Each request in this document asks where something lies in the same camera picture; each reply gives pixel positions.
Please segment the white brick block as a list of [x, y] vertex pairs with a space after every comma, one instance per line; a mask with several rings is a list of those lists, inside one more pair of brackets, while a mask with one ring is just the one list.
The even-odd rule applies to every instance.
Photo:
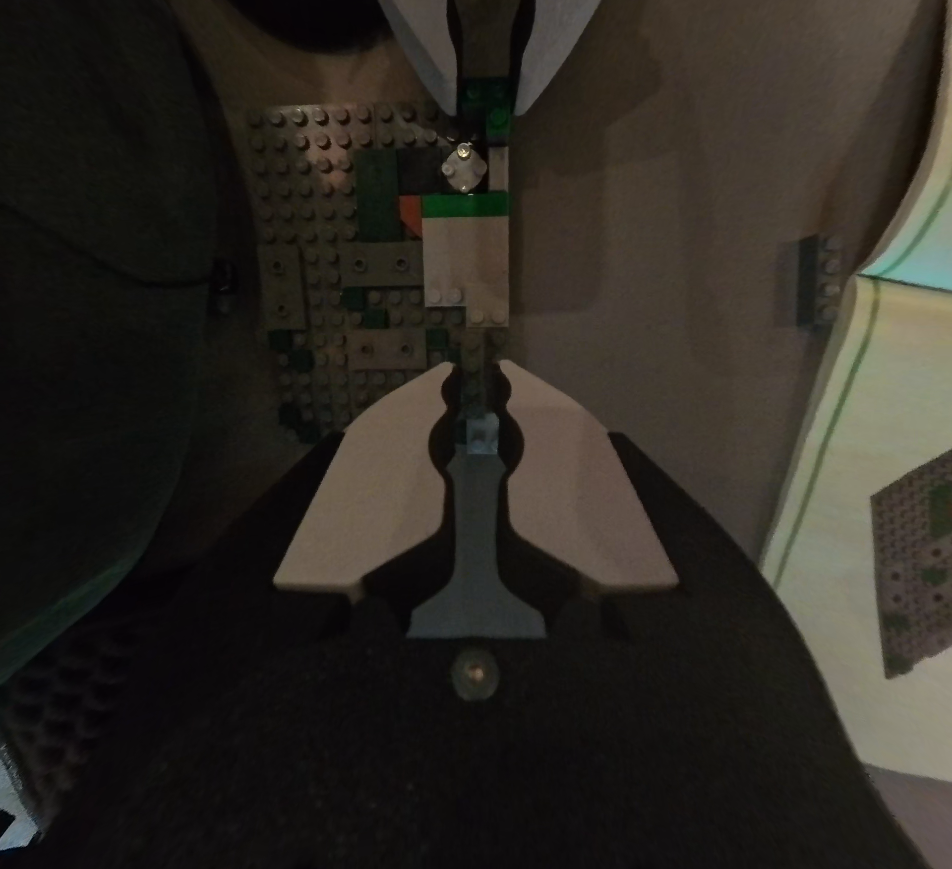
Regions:
[[508, 235], [506, 216], [424, 217], [425, 306], [462, 307], [469, 327], [508, 327]]

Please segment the grey two-stud flat plate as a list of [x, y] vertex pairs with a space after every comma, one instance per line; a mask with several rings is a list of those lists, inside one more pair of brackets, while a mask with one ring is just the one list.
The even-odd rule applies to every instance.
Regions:
[[306, 328], [302, 261], [294, 244], [259, 244], [261, 309], [267, 330]]
[[425, 328], [357, 329], [345, 334], [353, 371], [424, 371]]
[[338, 253], [342, 287], [423, 286], [422, 242], [342, 244]]

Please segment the black flat plate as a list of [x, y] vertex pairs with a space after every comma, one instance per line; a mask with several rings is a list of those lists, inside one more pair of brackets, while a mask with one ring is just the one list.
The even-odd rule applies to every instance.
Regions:
[[[440, 146], [397, 150], [399, 193], [402, 195], [457, 194], [446, 184], [440, 172], [441, 163], [445, 161], [453, 148], [453, 146]], [[474, 194], [485, 189], [487, 180], [488, 174], [486, 181]]]

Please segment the bright green flat plate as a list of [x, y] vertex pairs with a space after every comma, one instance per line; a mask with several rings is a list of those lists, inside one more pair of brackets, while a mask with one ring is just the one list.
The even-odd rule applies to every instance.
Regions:
[[420, 201], [423, 219], [506, 218], [510, 214], [510, 196], [506, 191], [425, 194]]

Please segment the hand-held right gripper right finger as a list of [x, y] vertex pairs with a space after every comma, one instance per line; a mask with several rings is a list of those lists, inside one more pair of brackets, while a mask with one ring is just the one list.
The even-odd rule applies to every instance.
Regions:
[[673, 591], [679, 577], [606, 428], [511, 360], [497, 367], [497, 568], [557, 622], [577, 599]]

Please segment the building instruction booklet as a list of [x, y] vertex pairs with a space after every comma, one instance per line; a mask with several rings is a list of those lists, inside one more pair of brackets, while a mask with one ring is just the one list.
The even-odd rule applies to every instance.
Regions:
[[763, 571], [865, 763], [950, 781], [950, 159], [851, 278]]

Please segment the white round stud piece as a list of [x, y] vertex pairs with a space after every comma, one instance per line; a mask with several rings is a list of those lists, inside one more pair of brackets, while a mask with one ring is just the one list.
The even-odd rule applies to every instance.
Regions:
[[441, 163], [440, 173], [456, 193], [472, 195], [486, 181], [488, 164], [472, 141], [460, 141]]

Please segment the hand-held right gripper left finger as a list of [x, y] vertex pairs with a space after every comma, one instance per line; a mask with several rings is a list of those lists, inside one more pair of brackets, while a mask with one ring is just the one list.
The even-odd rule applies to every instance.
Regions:
[[276, 573], [281, 591], [375, 597], [400, 621], [455, 567], [457, 368], [435, 366], [343, 435]]

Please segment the small green brick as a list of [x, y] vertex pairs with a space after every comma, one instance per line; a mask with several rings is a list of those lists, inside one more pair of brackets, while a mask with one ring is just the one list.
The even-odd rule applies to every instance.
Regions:
[[473, 77], [460, 88], [459, 106], [470, 135], [489, 146], [506, 146], [512, 128], [513, 101], [508, 77]]

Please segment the loose dark grey brick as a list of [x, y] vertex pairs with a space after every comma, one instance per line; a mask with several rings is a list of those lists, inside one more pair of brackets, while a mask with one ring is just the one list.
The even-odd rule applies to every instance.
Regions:
[[796, 326], [804, 330], [827, 328], [839, 314], [842, 240], [834, 234], [804, 238], [797, 243], [796, 261]]

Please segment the grey studded baseplate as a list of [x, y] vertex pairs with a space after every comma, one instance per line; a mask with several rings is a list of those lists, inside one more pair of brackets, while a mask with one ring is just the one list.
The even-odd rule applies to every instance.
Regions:
[[[341, 285], [339, 248], [359, 237], [355, 155], [427, 149], [472, 141], [487, 159], [484, 190], [508, 192], [508, 147], [470, 135], [462, 117], [436, 101], [376, 101], [274, 106], [247, 116], [247, 186], [257, 245], [294, 244], [301, 254], [305, 305], [313, 291]], [[456, 439], [470, 454], [497, 452], [498, 419], [489, 392], [492, 363], [504, 355], [508, 327], [469, 327], [482, 340], [477, 363], [465, 359]]]

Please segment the dark green small bricks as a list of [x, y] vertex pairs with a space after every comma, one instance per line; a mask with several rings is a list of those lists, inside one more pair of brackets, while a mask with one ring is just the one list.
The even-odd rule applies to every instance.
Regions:
[[[477, 363], [482, 340], [470, 335], [466, 310], [424, 305], [422, 288], [359, 287], [313, 291], [305, 305], [306, 328], [268, 330], [276, 370], [278, 422], [287, 437], [314, 445], [344, 431], [372, 405], [411, 379], [443, 363]], [[357, 329], [425, 328], [424, 371], [353, 371], [346, 332]]]

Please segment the dark green flat plate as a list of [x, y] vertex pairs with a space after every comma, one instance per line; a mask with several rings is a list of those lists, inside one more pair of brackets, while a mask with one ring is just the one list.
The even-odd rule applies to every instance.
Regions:
[[359, 237], [367, 243], [393, 243], [402, 239], [396, 153], [361, 151], [355, 155], [355, 185]]

